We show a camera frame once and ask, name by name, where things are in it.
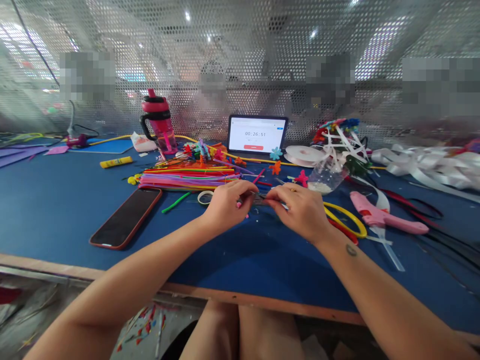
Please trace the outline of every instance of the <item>red button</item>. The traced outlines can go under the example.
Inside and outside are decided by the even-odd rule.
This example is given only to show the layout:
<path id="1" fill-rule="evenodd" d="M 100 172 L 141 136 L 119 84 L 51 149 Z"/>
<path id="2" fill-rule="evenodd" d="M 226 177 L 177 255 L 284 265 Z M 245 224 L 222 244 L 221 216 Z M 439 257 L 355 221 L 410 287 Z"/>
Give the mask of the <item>red button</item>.
<path id="1" fill-rule="evenodd" d="M 263 150 L 264 147 L 260 145 L 243 145 L 243 148 L 245 150 Z"/>

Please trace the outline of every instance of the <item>pink glue gun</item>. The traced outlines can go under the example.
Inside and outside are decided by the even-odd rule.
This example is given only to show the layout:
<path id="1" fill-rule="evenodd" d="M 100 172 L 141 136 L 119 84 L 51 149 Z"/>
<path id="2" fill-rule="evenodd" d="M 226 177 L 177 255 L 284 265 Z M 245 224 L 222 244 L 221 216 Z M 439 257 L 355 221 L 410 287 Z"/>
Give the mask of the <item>pink glue gun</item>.
<path id="1" fill-rule="evenodd" d="M 385 225 L 388 225 L 416 235 L 429 232 L 429 228 L 421 222 L 404 220 L 375 207 L 365 196 L 357 191 L 350 193 L 350 199 L 355 209 L 363 216 L 362 219 L 365 224 L 370 227 L 384 228 Z"/>

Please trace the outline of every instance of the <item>glue stick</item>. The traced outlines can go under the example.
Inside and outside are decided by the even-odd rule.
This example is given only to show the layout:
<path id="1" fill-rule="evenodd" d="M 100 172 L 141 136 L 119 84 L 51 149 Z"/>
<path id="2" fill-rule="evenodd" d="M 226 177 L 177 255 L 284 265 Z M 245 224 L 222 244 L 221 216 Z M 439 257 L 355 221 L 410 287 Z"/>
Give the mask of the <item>glue stick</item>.
<path id="1" fill-rule="evenodd" d="M 123 165 L 128 163 L 133 163 L 134 160 L 131 156 L 121 157 L 118 159 L 107 160 L 107 161 L 100 161 L 100 166 L 104 169 L 111 168 L 112 166 Z"/>

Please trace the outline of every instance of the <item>tablet screen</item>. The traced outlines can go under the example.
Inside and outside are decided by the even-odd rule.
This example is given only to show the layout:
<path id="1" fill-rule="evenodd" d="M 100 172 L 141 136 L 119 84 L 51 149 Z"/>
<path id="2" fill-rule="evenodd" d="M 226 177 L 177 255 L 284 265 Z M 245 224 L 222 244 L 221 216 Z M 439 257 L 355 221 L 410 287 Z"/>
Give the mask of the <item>tablet screen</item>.
<path id="1" fill-rule="evenodd" d="M 228 149 L 271 153 L 281 148 L 285 133 L 286 118 L 235 117 L 230 118 Z"/>

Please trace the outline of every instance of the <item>hand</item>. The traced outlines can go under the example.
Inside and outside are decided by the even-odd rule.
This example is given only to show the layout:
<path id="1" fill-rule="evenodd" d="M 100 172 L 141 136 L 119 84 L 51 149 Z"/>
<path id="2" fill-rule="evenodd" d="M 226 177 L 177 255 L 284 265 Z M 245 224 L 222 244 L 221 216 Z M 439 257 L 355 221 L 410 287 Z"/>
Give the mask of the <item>hand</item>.
<path id="1" fill-rule="evenodd" d="M 321 239 L 322 234 L 336 230 L 327 220 L 324 201 L 318 192 L 287 182 L 270 190 L 265 202 L 282 223 L 312 244 Z M 288 211 L 280 202 L 288 206 Z"/>
<path id="2" fill-rule="evenodd" d="M 247 216 L 259 189 L 254 183 L 246 180 L 235 180 L 219 186 L 213 192 L 208 208 L 203 213 L 203 221 L 218 230 L 221 234 L 240 224 Z"/>

